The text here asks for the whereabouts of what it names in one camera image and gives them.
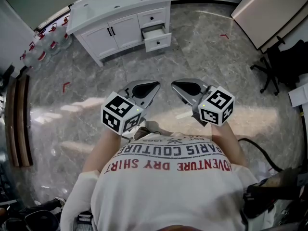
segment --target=white t-shirt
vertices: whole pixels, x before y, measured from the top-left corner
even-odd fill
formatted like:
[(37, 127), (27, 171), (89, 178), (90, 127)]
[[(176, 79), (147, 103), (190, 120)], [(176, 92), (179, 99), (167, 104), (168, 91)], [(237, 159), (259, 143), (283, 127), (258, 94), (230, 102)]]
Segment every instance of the white t-shirt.
[(61, 230), (71, 231), (74, 218), (91, 208), (98, 231), (241, 231), (244, 188), (256, 182), (205, 137), (146, 136), (122, 147), (101, 174), (79, 175)]

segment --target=cabinet handle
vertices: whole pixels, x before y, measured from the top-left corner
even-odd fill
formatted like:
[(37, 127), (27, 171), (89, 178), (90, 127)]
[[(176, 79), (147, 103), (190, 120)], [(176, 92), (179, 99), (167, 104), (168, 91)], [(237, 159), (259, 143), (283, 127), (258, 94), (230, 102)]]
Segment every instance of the cabinet handle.
[(109, 31), (109, 28), (107, 28), (107, 30), (108, 30), (109, 35), (112, 36), (111, 32)]
[(114, 33), (114, 35), (116, 35), (115, 32), (114, 32), (114, 29), (113, 29), (112, 27), (111, 27), (111, 30), (112, 30), (112, 32)]

